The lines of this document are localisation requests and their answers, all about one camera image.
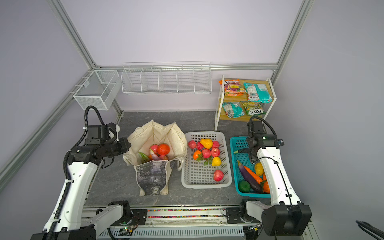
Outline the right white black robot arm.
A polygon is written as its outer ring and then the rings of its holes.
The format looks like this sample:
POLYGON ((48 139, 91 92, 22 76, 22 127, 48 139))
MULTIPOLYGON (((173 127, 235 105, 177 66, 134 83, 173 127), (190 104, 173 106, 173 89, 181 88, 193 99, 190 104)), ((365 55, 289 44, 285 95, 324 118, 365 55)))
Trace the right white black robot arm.
POLYGON ((284 141, 263 118, 253 116, 247 126, 250 162, 262 164, 269 183, 271 204, 243 202, 241 216, 246 221, 259 221, 267 236, 302 236, 312 211, 300 200, 290 183, 281 157, 284 141))

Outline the cream canvas grocery bag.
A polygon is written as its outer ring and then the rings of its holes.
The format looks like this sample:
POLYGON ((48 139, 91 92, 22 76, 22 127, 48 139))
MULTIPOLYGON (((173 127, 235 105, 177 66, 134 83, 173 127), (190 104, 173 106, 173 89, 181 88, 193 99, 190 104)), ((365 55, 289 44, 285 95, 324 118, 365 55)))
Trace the cream canvas grocery bag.
POLYGON ((139 196, 169 194, 169 179, 173 169, 180 171, 187 156, 185 134, 177 123, 161 125, 150 121, 128 136, 131 144, 123 160, 135 171, 139 196))

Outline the red tomato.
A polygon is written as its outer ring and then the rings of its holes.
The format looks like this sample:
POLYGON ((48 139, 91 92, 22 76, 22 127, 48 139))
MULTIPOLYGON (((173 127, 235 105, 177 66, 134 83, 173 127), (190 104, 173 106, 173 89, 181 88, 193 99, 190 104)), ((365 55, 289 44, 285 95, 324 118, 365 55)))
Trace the red tomato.
POLYGON ((170 153, 171 148, 168 144, 160 144, 157 147, 157 154, 159 156, 166 156, 170 153))

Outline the light purple striped eggplant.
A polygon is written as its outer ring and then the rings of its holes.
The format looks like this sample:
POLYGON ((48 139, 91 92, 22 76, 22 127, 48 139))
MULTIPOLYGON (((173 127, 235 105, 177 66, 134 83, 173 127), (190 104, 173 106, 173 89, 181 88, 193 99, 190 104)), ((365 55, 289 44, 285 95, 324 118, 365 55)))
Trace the light purple striped eggplant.
POLYGON ((151 156, 151 159, 153 161, 160 161, 161 160, 161 158, 157 154, 155 154, 155 152, 152 149, 150 149, 150 156, 151 156))

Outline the teal snack bag top shelf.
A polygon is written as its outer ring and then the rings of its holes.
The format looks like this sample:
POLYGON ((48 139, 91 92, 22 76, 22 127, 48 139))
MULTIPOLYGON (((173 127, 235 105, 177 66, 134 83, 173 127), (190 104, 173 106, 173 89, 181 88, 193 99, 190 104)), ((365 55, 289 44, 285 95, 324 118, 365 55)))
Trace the teal snack bag top shelf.
POLYGON ((244 83, 249 102, 268 104, 273 101, 265 84, 244 83))

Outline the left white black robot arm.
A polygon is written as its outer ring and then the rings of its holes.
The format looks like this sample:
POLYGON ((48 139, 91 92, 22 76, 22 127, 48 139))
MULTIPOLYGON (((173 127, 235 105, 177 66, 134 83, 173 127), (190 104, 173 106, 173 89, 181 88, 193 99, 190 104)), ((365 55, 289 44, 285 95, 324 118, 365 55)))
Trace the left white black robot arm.
POLYGON ((128 201, 114 201, 82 222, 90 186, 98 170, 106 167, 105 159, 113 160, 131 147, 126 138, 119 138, 116 124, 104 123, 96 107, 85 109, 84 122, 84 133, 64 157, 65 182, 54 212, 33 240, 95 240, 114 223, 127 226, 135 219, 128 201))

